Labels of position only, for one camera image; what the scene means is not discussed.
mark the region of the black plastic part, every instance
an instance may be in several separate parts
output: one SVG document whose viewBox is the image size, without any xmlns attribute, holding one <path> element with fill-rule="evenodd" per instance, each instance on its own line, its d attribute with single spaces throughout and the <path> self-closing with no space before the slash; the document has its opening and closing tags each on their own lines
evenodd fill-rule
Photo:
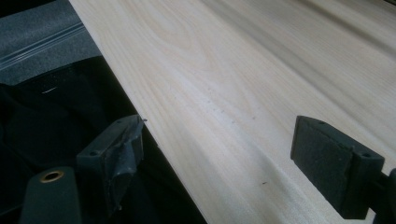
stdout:
<svg viewBox="0 0 396 224">
<path fill-rule="evenodd" d="M 143 159 L 143 121 L 129 116 L 113 122 L 77 156 L 84 208 L 106 220 L 120 210 L 136 166 Z"/>
<path fill-rule="evenodd" d="M 373 184 L 370 207 L 375 211 L 374 224 L 396 223 L 396 169 L 389 176 L 381 177 Z"/>
<path fill-rule="evenodd" d="M 291 158 L 343 218 L 365 219 L 382 156 L 323 121 L 298 116 Z"/>
<path fill-rule="evenodd" d="M 33 176 L 28 184 L 21 224 L 80 224 L 78 188 L 71 167 L 56 167 Z"/>
</svg>

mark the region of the gray fabric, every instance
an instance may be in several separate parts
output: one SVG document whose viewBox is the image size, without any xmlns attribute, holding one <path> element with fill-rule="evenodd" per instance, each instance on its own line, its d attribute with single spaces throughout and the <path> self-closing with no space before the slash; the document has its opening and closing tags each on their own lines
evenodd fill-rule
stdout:
<svg viewBox="0 0 396 224">
<path fill-rule="evenodd" d="M 80 22 L 67 0 L 0 19 L 0 58 Z M 17 84 L 69 63 L 101 55 L 87 31 L 0 70 L 0 83 Z"/>
</svg>

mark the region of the workbench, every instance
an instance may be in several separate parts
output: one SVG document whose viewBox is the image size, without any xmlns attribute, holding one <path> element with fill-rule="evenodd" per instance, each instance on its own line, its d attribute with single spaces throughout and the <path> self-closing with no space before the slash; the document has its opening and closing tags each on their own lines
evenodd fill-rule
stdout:
<svg viewBox="0 0 396 224">
<path fill-rule="evenodd" d="M 290 159 L 297 115 L 396 167 L 396 6 L 70 0 L 208 223 L 343 220 Z"/>
</svg>

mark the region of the screw hole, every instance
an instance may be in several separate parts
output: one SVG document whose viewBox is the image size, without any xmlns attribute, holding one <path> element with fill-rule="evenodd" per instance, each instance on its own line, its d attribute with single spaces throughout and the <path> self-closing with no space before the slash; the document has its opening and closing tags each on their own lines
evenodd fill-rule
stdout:
<svg viewBox="0 0 396 224">
<path fill-rule="evenodd" d="M 52 171 L 49 172 L 45 175 L 43 175 L 40 179 L 41 183 L 49 183 L 49 182 L 53 182 L 55 180 L 58 180 L 60 178 L 62 178 L 62 176 L 64 176 L 64 172 L 62 171 Z"/>
</svg>

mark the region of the clamp jaw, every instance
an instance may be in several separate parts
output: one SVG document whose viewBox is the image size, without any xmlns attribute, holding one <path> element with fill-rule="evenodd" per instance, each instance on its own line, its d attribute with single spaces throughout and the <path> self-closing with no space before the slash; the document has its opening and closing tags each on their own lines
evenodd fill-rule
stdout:
<svg viewBox="0 0 396 224">
<path fill-rule="evenodd" d="M 345 219 L 396 222 L 396 169 L 381 173 L 385 159 L 317 119 L 298 116 L 291 159 Z"/>
</svg>

